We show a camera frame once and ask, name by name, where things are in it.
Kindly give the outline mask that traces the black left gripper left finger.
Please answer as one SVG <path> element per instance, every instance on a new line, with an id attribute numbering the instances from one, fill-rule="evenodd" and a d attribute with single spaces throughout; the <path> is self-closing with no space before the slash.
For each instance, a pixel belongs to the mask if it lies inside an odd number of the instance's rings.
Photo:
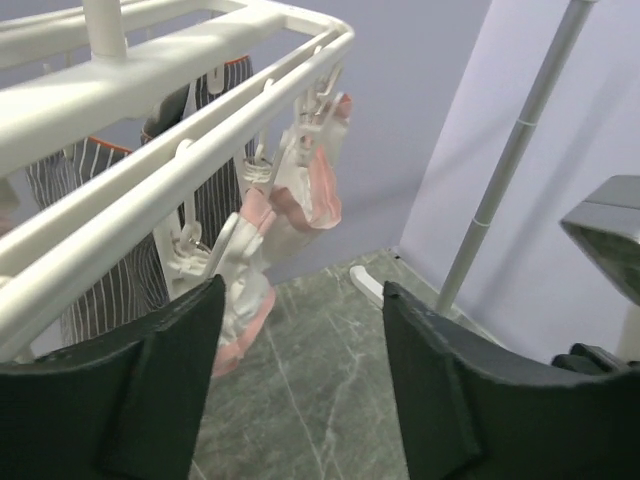
<path id="1" fill-rule="evenodd" d="M 28 364 L 1 367 L 5 479 L 185 479 L 221 332 L 220 277 Z"/>

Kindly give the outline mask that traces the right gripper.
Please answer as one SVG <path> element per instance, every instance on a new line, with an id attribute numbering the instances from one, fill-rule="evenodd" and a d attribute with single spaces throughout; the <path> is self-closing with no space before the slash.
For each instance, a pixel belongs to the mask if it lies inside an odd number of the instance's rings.
<path id="1" fill-rule="evenodd" d="M 633 366 L 605 349 L 584 343 L 575 343 L 568 353 L 556 355 L 551 365 L 577 373 L 613 373 Z"/>

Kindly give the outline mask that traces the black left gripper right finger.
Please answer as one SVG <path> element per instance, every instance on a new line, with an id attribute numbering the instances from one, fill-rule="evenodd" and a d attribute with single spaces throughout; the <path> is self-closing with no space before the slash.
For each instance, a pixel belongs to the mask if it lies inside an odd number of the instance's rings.
<path id="1" fill-rule="evenodd" d="M 635 479 L 639 366 L 577 373 L 520 356 L 448 319 L 383 307 L 413 479 Z"/>

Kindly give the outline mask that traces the white clip hanger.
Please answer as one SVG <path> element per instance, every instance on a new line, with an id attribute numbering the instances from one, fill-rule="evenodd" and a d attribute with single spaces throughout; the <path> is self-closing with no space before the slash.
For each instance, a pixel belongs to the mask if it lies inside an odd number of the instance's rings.
<path id="1" fill-rule="evenodd" d="M 73 343 L 179 298 L 216 272 L 248 187 L 327 101 L 355 33 L 274 1 L 87 1 L 5 21 L 9 70 L 88 47 L 1 92 L 1 171 L 41 210 L 1 240 L 1 356 L 53 322 Z"/>

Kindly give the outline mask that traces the pink underwear black trim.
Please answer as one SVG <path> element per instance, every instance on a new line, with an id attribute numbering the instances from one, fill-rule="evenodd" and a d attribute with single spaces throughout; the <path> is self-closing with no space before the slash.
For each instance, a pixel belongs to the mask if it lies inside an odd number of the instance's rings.
<path id="1" fill-rule="evenodd" d="M 11 215 L 19 207 L 20 200 L 7 178 L 0 181 L 0 236 L 13 228 Z"/>

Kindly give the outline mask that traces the white underwear pink trim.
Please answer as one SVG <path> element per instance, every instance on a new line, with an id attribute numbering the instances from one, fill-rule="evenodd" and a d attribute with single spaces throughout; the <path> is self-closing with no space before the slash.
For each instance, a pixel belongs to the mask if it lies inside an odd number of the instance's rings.
<path id="1" fill-rule="evenodd" d="M 216 272 L 225 312 L 212 374 L 233 371 L 256 340 L 276 300 L 266 272 L 298 254 L 342 219 L 335 166 L 347 136 L 351 97 L 298 101 L 299 119 L 282 134 L 272 160 L 248 163 L 248 185 Z"/>

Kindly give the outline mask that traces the metal clothes rack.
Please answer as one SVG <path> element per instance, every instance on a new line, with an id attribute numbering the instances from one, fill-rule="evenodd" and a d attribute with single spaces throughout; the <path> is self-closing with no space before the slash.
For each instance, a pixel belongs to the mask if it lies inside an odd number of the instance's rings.
<path id="1" fill-rule="evenodd" d="M 438 313 L 446 314 L 454 306 L 454 301 L 594 5 L 593 1 L 588 0 L 571 0 L 568 3 L 440 290 L 435 306 Z"/>

